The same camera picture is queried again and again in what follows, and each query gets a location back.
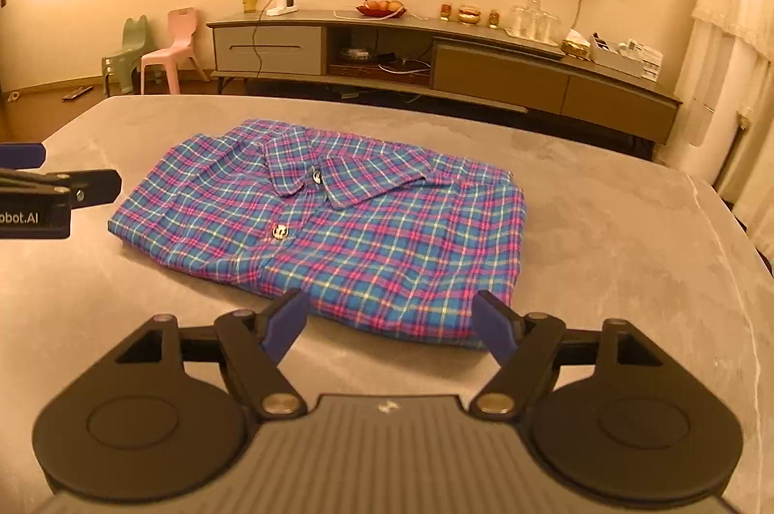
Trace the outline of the fruit plate on cabinet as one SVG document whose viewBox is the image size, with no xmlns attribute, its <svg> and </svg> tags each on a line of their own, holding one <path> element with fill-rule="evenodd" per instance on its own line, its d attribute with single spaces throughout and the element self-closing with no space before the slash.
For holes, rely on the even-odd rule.
<svg viewBox="0 0 774 514">
<path fill-rule="evenodd" d="M 358 4 L 356 10 L 365 18 L 392 19 L 400 18 L 405 13 L 405 6 L 398 0 L 367 0 Z"/>
</svg>

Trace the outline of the green plastic chair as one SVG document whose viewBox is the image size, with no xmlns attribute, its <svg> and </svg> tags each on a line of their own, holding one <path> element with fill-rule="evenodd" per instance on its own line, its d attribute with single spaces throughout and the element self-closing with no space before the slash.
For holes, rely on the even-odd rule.
<svg viewBox="0 0 774 514">
<path fill-rule="evenodd" d="M 152 33 L 146 15 L 129 18 L 122 31 L 120 50 L 101 60 L 104 92 L 110 95 L 110 83 L 117 82 L 122 95 L 134 92 L 133 75 L 139 72 L 140 60 L 153 50 Z"/>
</svg>

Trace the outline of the grey brown TV cabinet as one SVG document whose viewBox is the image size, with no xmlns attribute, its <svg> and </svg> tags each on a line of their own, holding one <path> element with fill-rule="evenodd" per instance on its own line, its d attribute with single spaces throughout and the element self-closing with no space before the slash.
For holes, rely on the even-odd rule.
<svg viewBox="0 0 774 514">
<path fill-rule="evenodd" d="M 680 102 L 644 78 L 501 29 L 353 11 L 213 20 L 216 79 L 319 83 L 525 109 L 663 144 Z"/>
</svg>

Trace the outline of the white power strip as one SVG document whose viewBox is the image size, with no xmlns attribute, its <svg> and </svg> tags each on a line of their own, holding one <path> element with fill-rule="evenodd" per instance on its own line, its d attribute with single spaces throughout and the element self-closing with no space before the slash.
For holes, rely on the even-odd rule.
<svg viewBox="0 0 774 514">
<path fill-rule="evenodd" d="M 298 11 L 296 0 L 272 0 L 265 13 L 269 16 L 282 16 Z"/>
</svg>

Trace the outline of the glass cups on tray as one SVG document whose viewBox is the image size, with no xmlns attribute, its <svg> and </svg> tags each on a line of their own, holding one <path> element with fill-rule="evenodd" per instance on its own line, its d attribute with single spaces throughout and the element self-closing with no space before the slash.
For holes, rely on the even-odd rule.
<svg viewBox="0 0 774 514">
<path fill-rule="evenodd" d="M 505 32 L 516 39 L 558 46 L 562 38 L 560 19 L 542 9 L 540 0 L 526 0 L 510 9 Z"/>
</svg>

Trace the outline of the blue pink plaid shirt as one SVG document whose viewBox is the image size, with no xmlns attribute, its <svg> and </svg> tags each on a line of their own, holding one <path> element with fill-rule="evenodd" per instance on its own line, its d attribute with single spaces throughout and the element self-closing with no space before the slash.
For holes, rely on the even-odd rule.
<svg viewBox="0 0 774 514">
<path fill-rule="evenodd" d="M 510 172 L 426 148 L 249 120 L 169 150 L 110 218 L 157 264 L 358 331 L 473 348 L 475 295 L 509 299 L 525 193 Z"/>
</svg>

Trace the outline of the cream window curtain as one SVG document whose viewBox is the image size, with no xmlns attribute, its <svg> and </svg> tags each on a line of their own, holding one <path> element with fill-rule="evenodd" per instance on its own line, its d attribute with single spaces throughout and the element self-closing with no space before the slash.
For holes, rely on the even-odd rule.
<svg viewBox="0 0 774 514">
<path fill-rule="evenodd" d="M 773 252 L 773 0 L 697 0 L 660 159 L 715 187 Z"/>
</svg>

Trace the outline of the pink plastic chair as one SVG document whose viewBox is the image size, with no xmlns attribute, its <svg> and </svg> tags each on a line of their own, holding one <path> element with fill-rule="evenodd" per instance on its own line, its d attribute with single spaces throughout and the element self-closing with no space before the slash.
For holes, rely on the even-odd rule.
<svg viewBox="0 0 774 514">
<path fill-rule="evenodd" d="M 179 68 L 177 67 L 180 61 L 189 61 L 199 78 L 203 82 L 208 81 L 208 76 L 194 52 L 194 35 L 197 32 L 198 24 L 198 13 L 194 7 L 169 11 L 168 29 L 172 35 L 172 44 L 166 48 L 143 54 L 140 58 L 140 94 L 146 93 L 146 70 L 153 66 L 160 66 L 164 69 L 168 91 L 171 95 L 181 94 Z"/>
</svg>

